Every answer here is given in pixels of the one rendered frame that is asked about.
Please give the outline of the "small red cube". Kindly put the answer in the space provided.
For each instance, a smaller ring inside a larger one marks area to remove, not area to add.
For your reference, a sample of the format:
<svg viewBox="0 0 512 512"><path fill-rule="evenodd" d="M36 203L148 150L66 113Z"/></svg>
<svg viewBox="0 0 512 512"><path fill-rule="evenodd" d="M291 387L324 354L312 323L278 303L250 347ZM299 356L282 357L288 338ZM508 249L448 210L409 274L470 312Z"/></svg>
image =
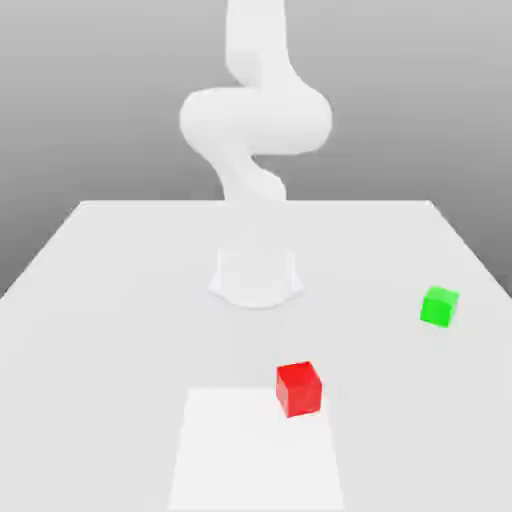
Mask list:
<svg viewBox="0 0 512 512"><path fill-rule="evenodd" d="M321 409L323 384L310 361L278 366L276 397L287 418Z"/></svg>

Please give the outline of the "small green cube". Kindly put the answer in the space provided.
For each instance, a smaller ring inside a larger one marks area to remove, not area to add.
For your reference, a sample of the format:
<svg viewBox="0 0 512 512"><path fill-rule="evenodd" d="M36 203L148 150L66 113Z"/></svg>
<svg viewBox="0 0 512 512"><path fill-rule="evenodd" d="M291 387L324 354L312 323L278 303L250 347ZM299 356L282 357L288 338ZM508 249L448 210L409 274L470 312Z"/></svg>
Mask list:
<svg viewBox="0 0 512 512"><path fill-rule="evenodd" d="M420 311L423 322L448 328L457 309L460 293L440 286L432 286L426 292Z"/></svg>

